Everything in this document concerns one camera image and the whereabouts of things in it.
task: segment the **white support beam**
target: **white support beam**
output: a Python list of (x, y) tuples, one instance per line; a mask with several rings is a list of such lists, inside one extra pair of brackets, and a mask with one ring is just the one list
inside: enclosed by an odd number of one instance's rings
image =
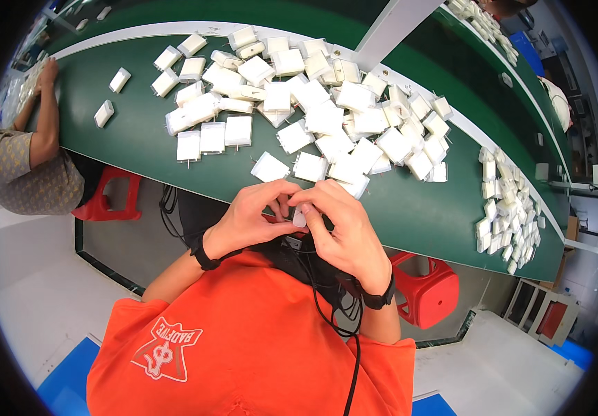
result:
[(394, 50), (444, 0), (390, 0), (359, 42), (355, 61), (368, 72)]

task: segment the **blue mat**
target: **blue mat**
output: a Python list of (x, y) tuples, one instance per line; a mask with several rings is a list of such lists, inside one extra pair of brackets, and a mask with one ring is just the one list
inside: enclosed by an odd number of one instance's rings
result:
[(87, 375), (100, 347), (84, 338), (38, 387), (38, 396), (56, 416), (89, 416)]

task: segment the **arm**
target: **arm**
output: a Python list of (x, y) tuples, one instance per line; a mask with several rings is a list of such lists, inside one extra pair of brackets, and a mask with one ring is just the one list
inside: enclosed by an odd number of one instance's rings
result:
[[(215, 260), (284, 234), (307, 232), (283, 218), (288, 215), (287, 195), (299, 191), (299, 185), (283, 179), (243, 188), (220, 221), (204, 233), (204, 253)], [(267, 206), (276, 214), (277, 223), (271, 224), (262, 217), (262, 210)], [(142, 302), (161, 299), (172, 303), (203, 273), (195, 256), (188, 251), (148, 286)]]
[(54, 79), (58, 71), (59, 65), (54, 59), (50, 59), (38, 79), (40, 88), (45, 93), (40, 97), (37, 132), (31, 137), (31, 169), (49, 161), (59, 151), (59, 105), (54, 94)]
[[(288, 204), (301, 206), (321, 258), (352, 274), (367, 293), (384, 294), (392, 277), (392, 264), (359, 201), (329, 179), (298, 192)], [(318, 210), (334, 224), (332, 233), (328, 232)], [(380, 310), (365, 308), (360, 333), (385, 344), (397, 342), (401, 338), (401, 324), (395, 299)]]

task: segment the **black wrist strap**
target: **black wrist strap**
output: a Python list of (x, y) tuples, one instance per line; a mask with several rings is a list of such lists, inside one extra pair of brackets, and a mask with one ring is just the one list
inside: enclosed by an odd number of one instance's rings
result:
[(223, 257), (219, 258), (218, 260), (212, 260), (209, 256), (204, 252), (203, 246), (203, 238), (204, 233), (200, 233), (198, 236), (195, 237), (193, 242), (190, 244), (190, 255), (194, 255), (197, 262), (202, 266), (202, 270), (213, 270), (220, 266), (220, 263), (228, 257), (232, 257), (233, 255), (241, 253), (243, 250), (236, 250), (229, 254), (224, 255)]

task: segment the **person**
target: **person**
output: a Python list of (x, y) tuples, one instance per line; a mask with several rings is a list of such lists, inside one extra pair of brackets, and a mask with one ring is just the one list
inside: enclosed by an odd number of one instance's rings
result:
[[(267, 206), (275, 223), (261, 215)], [(301, 209), (307, 227), (284, 219), (290, 207)], [(343, 342), (323, 319), (330, 304), (315, 285), (260, 252), (227, 257), (296, 232), (310, 232), (316, 255), (369, 296), (388, 299), (363, 310), (355, 339)], [(400, 340), (392, 265), (363, 206), (343, 187), (329, 179), (302, 190), (280, 179), (243, 188), (200, 237), (141, 302), (114, 304), (87, 379), (92, 415), (335, 415), (353, 382), (346, 413), (410, 414), (416, 347)], [(223, 257), (204, 271), (203, 263)]]
[[(49, 59), (32, 98), (12, 126), (0, 130), (0, 204), (16, 214), (68, 214), (93, 197), (103, 173), (102, 163), (59, 147), (58, 73)], [(37, 130), (24, 132), (38, 96)]]

